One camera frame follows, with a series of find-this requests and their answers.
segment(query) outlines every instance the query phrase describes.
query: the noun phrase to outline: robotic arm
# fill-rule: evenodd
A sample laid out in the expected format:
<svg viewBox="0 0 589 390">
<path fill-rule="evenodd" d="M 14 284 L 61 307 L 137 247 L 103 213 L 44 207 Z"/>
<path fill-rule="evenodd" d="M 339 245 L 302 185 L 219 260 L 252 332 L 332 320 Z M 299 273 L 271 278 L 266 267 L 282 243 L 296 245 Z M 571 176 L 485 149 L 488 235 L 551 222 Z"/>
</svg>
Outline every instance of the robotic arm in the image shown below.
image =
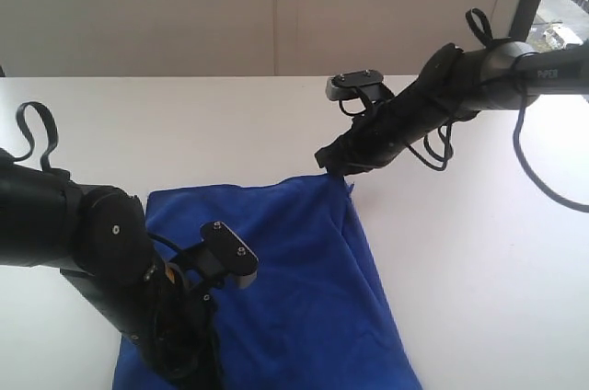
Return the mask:
<svg viewBox="0 0 589 390">
<path fill-rule="evenodd" d="M 28 106 L 48 133 L 42 171 L 17 165 L 34 147 L 24 119 Z M 78 185 L 69 172 L 51 167 L 58 137 L 45 106 L 21 105 L 17 123 L 30 150 L 16 158 L 0 148 L 0 264 L 59 268 L 164 379 L 178 388 L 222 388 L 209 291 L 226 276 L 248 286 L 256 276 L 255 255 L 221 222 L 205 224 L 202 242 L 187 250 L 148 234 L 136 197 L 112 186 Z M 152 240 L 178 255 L 165 261 Z M 201 280 L 192 284 L 188 270 Z"/>
<path fill-rule="evenodd" d="M 477 16 L 482 29 L 475 23 Z M 485 48 L 463 52 L 453 43 L 442 47 L 423 67 L 418 78 L 395 96 L 375 70 L 337 75 L 328 81 L 327 95 L 352 117 L 352 127 L 332 144 L 319 149 L 319 166 L 340 176 L 383 167 L 409 149 L 428 167 L 444 170 L 453 155 L 452 126 L 474 119 L 482 110 L 519 109 L 514 149 L 527 175 L 553 200 L 580 212 L 588 205 L 562 198 L 540 180 L 519 144 L 525 108 L 543 94 L 589 93 L 589 43 L 566 51 L 536 53 L 528 44 L 496 40 L 491 25 L 477 8 L 467 21 Z M 364 111 L 351 114 L 343 102 L 359 98 Z M 445 145 L 443 155 L 429 145 L 428 134 L 437 130 Z M 430 157 L 412 146 L 423 140 Z"/>
</svg>

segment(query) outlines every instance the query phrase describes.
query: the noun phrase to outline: blue towel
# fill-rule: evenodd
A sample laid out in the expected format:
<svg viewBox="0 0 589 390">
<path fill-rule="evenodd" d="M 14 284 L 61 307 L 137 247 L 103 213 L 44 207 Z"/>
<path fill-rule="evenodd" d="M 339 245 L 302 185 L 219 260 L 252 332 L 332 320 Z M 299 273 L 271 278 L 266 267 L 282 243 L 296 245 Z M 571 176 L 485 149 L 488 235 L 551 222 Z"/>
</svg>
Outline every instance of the blue towel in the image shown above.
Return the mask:
<svg viewBox="0 0 589 390">
<path fill-rule="evenodd" d="M 200 241 L 203 223 L 221 220 L 260 259 L 247 289 L 229 282 L 213 291 L 227 390 L 421 388 L 349 191 L 343 179 L 324 175 L 149 196 L 151 232 L 190 247 Z M 171 387 L 123 340 L 112 388 Z"/>
</svg>

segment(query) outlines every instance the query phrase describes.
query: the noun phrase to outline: white car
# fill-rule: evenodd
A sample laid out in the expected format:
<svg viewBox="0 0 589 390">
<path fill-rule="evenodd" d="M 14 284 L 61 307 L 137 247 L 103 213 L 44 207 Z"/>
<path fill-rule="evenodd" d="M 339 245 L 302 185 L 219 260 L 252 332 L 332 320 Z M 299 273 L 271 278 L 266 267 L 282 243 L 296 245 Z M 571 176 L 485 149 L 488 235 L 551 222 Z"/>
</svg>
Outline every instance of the white car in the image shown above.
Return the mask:
<svg viewBox="0 0 589 390">
<path fill-rule="evenodd" d="M 544 31 L 542 37 L 552 50 L 567 50 L 571 47 L 583 45 L 581 38 L 564 25 L 551 26 Z"/>
</svg>

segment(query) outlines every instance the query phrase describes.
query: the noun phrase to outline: white wall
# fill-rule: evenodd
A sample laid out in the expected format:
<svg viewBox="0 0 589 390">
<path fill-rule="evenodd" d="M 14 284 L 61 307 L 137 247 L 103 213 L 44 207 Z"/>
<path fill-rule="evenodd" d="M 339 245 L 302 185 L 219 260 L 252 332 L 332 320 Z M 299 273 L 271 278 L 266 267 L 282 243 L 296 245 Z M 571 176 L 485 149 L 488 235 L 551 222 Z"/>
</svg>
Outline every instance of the white wall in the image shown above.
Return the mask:
<svg viewBox="0 0 589 390">
<path fill-rule="evenodd" d="M 518 0 L 0 0 L 9 75 L 417 73 L 441 45 L 479 45 L 464 13 L 497 35 Z"/>
<path fill-rule="evenodd" d="M 399 90 L 410 79 L 387 81 Z M 143 199 L 187 185 L 271 184 L 319 173 L 314 152 L 348 128 L 324 83 L 0 79 L 0 146 L 26 149 L 12 118 L 19 102 L 38 99 L 60 129 L 53 163 L 77 181 Z M 545 97 L 528 112 L 523 145 L 533 167 L 558 192 L 589 202 L 589 103 Z M 354 178 L 388 300 L 427 389 L 589 382 L 589 217 L 524 176 L 511 145 L 515 117 L 488 112 L 458 124 L 445 173 L 403 154 Z M 110 388 L 117 333 L 57 272 L 1 267 L 0 297 L 0 388 Z"/>
</svg>

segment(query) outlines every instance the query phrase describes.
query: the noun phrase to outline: white table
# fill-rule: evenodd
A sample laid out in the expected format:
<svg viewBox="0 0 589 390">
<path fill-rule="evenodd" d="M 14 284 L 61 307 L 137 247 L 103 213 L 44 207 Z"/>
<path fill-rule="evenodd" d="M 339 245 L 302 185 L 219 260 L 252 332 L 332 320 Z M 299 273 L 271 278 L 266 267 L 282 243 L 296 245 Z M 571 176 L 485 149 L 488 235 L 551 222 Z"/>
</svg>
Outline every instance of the white table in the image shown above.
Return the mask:
<svg viewBox="0 0 589 390">
<path fill-rule="evenodd" d="M 394 90 L 409 81 L 387 79 Z M 143 199 L 186 185 L 271 184 L 320 173 L 313 154 L 348 128 L 324 83 L 0 79 L 0 146 L 26 149 L 14 111 L 36 99 L 58 122 L 52 162 L 81 183 Z M 529 110 L 524 137 L 546 181 L 585 201 L 588 116 L 580 97 L 545 97 Z M 443 174 L 405 153 L 353 179 L 401 337 L 428 389 L 589 382 L 589 217 L 525 178 L 511 146 L 514 120 L 483 113 L 456 126 L 456 157 Z M 110 388 L 119 335 L 57 271 L 2 267 L 0 297 L 0 388 Z"/>
</svg>

